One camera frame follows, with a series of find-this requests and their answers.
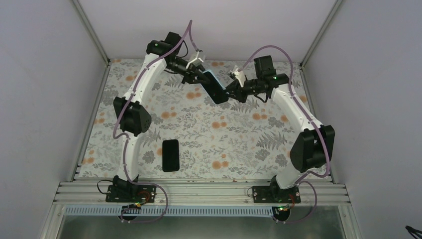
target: white wall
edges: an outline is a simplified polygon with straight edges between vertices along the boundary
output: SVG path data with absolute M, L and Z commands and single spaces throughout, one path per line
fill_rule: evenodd
M 151 40 L 183 34 L 190 19 L 207 59 L 246 60 L 274 44 L 303 60 L 335 0 L 80 0 L 107 55 L 140 58 Z M 262 55 L 274 53 L 263 51 Z M 286 61 L 282 54 L 273 59 Z
M 105 64 L 69 0 L 0 7 L 0 235 L 37 238 Z
M 364 238 L 422 230 L 422 2 L 346 0 L 306 66 Z

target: smartphone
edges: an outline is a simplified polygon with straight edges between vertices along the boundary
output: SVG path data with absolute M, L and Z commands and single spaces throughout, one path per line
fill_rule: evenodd
M 179 171 L 179 141 L 177 139 L 163 141 L 163 171 Z
M 228 96 L 227 93 L 224 92 L 225 88 L 214 73 L 211 70 L 206 70 L 203 74 L 210 80 L 210 83 L 201 85 L 211 97 L 212 101 L 214 101 L 216 105 L 227 102 Z

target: floral tablecloth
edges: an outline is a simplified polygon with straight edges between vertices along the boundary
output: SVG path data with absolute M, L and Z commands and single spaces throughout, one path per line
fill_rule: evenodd
M 113 99 L 128 90 L 142 62 L 142 59 L 113 60 L 80 177 L 116 174 L 122 142 L 112 137 L 116 122 Z M 231 82 L 227 72 L 243 63 L 206 61 L 204 66 L 226 86 Z M 274 63 L 274 67 L 277 73 L 290 72 L 288 63 Z M 255 77 L 252 63 L 244 71 L 248 78 Z M 283 109 L 272 100 L 263 103 L 249 97 L 244 104 L 230 99 L 215 105 L 201 85 L 183 85 L 181 81 L 179 75 L 163 73 L 144 105 L 153 122 L 148 132 L 140 135 L 141 178 L 269 179 L 291 163 L 289 152 L 298 133 Z M 293 84 L 308 106 L 298 64 Z M 167 139 L 179 140 L 177 172 L 162 171 L 162 142 Z

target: black mounting plate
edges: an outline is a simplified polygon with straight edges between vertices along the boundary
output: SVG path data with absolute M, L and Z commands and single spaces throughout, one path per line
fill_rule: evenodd
M 252 195 L 256 193 L 256 196 L 253 196 L 253 203 L 292 203 L 289 195 L 293 196 L 295 203 L 301 202 L 300 194 L 296 196 L 296 193 L 299 192 L 298 187 L 286 189 L 284 192 L 286 193 L 285 196 L 276 201 L 271 193 L 270 186 L 252 186 Z
M 147 203 L 153 203 L 155 200 L 155 193 L 156 193 L 156 188 L 155 186 L 152 185 L 138 185 L 137 186 L 137 192 L 143 192 L 146 191 L 148 192 L 151 197 L 149 198 Z M 105 197 L 105 201 L 108 203 L 135 203 L 135 202 L 140 202 L 142 201 L 142 199 L 145 199 L 144 195 L 139 194 L 136 195 L 135 197 L 130 197 L 128 196 L 127 193 L 125 193 L 122 190 L 117 189 L 114 185 L 110 185 L 107 189 L 107 196 Z

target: gray floor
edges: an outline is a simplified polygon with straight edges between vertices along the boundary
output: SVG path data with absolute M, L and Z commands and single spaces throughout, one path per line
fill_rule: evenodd
M 297 207 L 290 220 L 309 209 Z M 152 224 L 121 223 L 117 217 L 66 216 L 62 239 L 341 239 L 343 228 L 337 207 L 318 207 L 306 221 L 275 224 L 269 218 L 165 217 Z

